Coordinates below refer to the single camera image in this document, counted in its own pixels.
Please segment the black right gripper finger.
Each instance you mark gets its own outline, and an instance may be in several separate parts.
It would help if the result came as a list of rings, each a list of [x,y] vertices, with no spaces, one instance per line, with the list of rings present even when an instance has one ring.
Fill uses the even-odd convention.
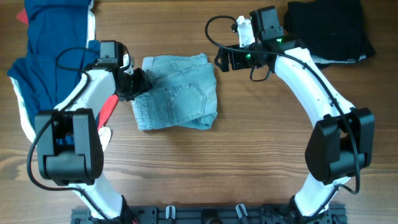
[[[230,50],[229,49],[227,49],[227,47],[220,47],[219,48],[219,51],[218,51],[218,53],[217,53],[217,56],[218,57],[226,57],[226,58],[228,58],[229,57],[229,55],[230,55]]]
[[[229,71],[228,54],[218,54],[214,59],[214,63],[222,72]]]

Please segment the light blue denim shorts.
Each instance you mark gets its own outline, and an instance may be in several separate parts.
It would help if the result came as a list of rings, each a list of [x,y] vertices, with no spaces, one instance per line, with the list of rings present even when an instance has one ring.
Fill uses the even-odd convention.
[[[152,89],[132,102],[139,130],[212,127],[218,115],[217,81],[207,55],[146,57],[142,69]]]

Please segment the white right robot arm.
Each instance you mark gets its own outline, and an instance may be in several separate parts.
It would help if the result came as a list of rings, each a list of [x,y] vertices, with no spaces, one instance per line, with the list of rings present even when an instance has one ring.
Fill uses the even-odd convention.
[[[245,47],[221,45],[215,63],[224,72],[267,65],[307,112],[313,126],[305,150],[309,174],[281,213],[290,223],[315,222],[328,215],[329,204],[341,189],[359,192],[360,172],[371,163],[374,116],[368,108],[355,108],[335,90],[306,46],[281,39]]]

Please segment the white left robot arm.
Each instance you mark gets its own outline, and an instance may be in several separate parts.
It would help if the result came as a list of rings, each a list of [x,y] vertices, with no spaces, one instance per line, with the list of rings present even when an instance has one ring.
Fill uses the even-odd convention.
[[[36,137],[27,156],[29,179],[43,190],[76,193],[94,223],[137,223],[124,196],[103,174],[96,117],[111,95],[130,101],[151,85],[140,68],[100,67],[81,74],[78,86],[60,106],[35,117]]]

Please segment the white garment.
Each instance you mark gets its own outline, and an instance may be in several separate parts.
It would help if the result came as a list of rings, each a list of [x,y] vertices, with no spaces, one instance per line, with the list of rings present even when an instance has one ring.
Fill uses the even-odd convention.
[[[91,0],[90,4],[88,5],[88,28],[87,28],[86,46],[88,46],[90,40],[95,39],[96,21],[95,21],[95,16],[91,11],[93,6],[94,6],[94,0]],[[21,94],[21,88],[17,80],[15,80],[14,78],[10,79],[14,87],[14,92],[17,96],[17,103],[19,108],[19,116],[20,116],[22,130],[25,133],[28,140],[30,142],[33,142],[35,138],[35,131],[29,120],[29,115],[27,114],[25,101]],[[98,134],[102,145],[102,149],[103,151],[105,151],[106,147],[108,146],[111,140],[112,130],[109,129],[108,127],[104,127],[104,125],[101,124],[99,126]]]

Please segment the dark blue shirt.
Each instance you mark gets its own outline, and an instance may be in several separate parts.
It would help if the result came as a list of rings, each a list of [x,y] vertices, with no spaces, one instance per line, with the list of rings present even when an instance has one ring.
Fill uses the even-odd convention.
[[[100,43],[88,41],[90,0],[30,0],[27,54],[7,74],[21,89],[30,123],[41,110],[65,100],[82,71],[98,58]]]

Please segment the black folded garment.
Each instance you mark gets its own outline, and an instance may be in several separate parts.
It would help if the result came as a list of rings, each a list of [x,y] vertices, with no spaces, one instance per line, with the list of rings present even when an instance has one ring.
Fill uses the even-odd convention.
[[[376,54],[366,36],[361,1],[291,1],[287,6],[284,29],[304,42],[319,68]]]

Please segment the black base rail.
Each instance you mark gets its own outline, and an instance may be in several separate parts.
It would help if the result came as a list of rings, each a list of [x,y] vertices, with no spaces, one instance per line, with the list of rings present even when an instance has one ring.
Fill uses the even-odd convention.
[[[287,211],[287,204],[265,204],[255,207],[247,207],[247,215],[238,215],[235,207],[177,207],[175,218],[166,215],[166,207],[144,206],[130,207],[137,216],[138,223],[143,224],[205,224],[205,223],[289,223],[288,218],[284,217]],[[91,216],[88,208],[73,209],[70,223],[108,223],[96,220]],[[329,205],[329,209],[322,217],[309,223],[348,223],[344,204],[336,203]]]

